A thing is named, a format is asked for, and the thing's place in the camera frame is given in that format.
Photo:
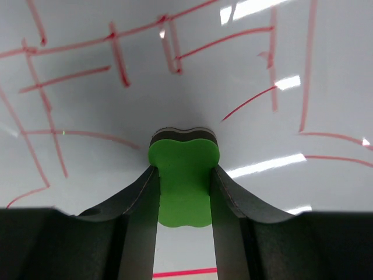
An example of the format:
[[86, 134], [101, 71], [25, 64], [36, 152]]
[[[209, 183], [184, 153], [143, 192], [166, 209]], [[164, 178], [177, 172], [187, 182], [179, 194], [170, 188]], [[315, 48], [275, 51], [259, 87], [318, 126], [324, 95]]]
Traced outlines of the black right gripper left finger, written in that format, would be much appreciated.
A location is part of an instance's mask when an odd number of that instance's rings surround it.
[[2, 279], [151, 279], [160, 187], [155, 167], [80, 215], [1, 210]]

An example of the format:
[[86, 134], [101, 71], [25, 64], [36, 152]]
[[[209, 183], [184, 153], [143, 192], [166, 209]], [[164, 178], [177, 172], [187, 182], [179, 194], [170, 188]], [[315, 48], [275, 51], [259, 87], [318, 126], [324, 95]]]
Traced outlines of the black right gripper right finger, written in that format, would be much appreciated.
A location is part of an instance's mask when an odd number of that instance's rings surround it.
[[221, 168], [210, 209], [219, 279], [371, 279], [372, 213], [292, 215], [261, 200]]

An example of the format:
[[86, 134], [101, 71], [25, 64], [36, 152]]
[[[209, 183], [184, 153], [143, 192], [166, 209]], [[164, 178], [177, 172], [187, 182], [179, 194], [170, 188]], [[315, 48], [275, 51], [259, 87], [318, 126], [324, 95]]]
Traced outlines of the green whiteboard eraser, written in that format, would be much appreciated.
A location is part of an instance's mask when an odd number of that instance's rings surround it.
[[150, 141], [148, 159], [158, 169], [159, 223], [168, 228], [211, 225], [210, 174], [220, 152], [207, 128], [162, 128]]

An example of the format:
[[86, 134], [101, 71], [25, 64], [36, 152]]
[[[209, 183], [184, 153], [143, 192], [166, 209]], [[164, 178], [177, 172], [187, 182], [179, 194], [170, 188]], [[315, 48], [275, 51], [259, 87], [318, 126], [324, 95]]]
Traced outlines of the pink framed whiteboard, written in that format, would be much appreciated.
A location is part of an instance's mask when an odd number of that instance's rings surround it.
[[[289, 214], [372, 213], [372, 2], [1, 2], [1, 210], [80, 215], [169, 127]], [[212, 223], [158, 216], [151, 279], [219, 279]]]

